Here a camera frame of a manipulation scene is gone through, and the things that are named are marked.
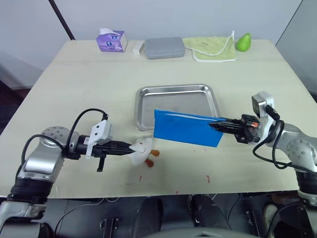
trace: wooden table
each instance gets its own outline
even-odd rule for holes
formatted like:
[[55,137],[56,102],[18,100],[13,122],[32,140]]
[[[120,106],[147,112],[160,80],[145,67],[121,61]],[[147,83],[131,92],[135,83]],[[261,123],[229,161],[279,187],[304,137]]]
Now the wooden table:
[[[134,143],[150,135],[134,125],[137,90],[144,86],[204,83],[215,94],[220,114],[239,119],[253,115],[251,96],[267,91],[286,123],[317,136],[317,104],[269,40],[253,40],[238,60],[201,63],[185,57],[147,60],[124,53],[100,52],[95,41],[69,41],[32,88],[0,137],[0,195],[14,183],[22,148],[33,134],[50,126],[70,128],[80,112],[100,108],[109,114],[114,139]],[[82,118],[77,131],[90,134],[100,115]],[[38,144],[31,143],[28,153]],[[278,170],[254,157],[252,146],[225,134],[217,148],[155,139],[160,156],[155,165],[134,167],[128,156],[107,156],[97,173],[98,159],[65,160],[51,198],[117,197],[194,193],[260,192],[297,189],[292,168]],[[259,151],[270,157],[271,148]],[[286,155],[277,158],[287,161]]]

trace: white eraser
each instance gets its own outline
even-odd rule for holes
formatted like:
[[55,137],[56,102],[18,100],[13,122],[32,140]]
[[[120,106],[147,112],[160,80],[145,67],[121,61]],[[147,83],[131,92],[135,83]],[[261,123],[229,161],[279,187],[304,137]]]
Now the white eraser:
[[143,45],[144,45],[144,41],[137,41],[137,43],[135,43],[133,49],[132,49],[132,53],[134,55],[140,55],[141,51],[143,49]]

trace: table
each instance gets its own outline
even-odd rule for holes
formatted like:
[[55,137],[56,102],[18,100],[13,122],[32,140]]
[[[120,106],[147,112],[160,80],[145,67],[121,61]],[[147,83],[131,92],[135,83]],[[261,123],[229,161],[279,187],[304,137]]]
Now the table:
[[[253,40],[238,60],[201,63],[191,52],[174,59],[147,60],[124,53],[100,52],[95,41],[69,41],[41,75],[0,137],[0,195],[14,183],[26,140],[50,126],[70,128],[80,112],[100,108],[109,114],[114,139],[134,143],[150,135],[135,128],[134,103],[144,86],[204,83],[215,94],[220,114],[239,119],[253,115],[251,96],[265,90],[287,123],[317,136],[317,104],[269,40]],[[90,134],[100,115],[82,118],[76,131]],[[38,144],[31,143],[27,154]],[[297,189],[292,168],[278,170],[252,155],[252,146],[225,134],[217,148],[155,139],[160,156],[154,167],[134,167],[128,156],[107,156],[97,173],[98,159],[65,160],[50,198],[122,197],[142,195],[260,192]],[[271,149],[259,151],[270,156]],[[277,158],[287,161],[281,152]]]

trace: blue plastic sheet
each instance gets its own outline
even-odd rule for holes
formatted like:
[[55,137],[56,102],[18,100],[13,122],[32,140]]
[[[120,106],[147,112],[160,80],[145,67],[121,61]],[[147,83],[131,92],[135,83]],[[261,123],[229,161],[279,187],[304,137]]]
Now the blue plastic sheet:
[[154,117],[155,138],[217,147],[223,134],[209,126],[209,123],[224,121],[224,118],[211,118],[156,109]]

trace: metal tray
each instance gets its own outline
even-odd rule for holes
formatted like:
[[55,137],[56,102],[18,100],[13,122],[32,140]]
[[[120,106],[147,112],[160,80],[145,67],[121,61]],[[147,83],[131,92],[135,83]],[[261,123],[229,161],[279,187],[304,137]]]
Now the metal tray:
[[205,84],[144,87],[135,99],[134,120],[141,131],[154,130],[154,109],[220,117],[212,89]]

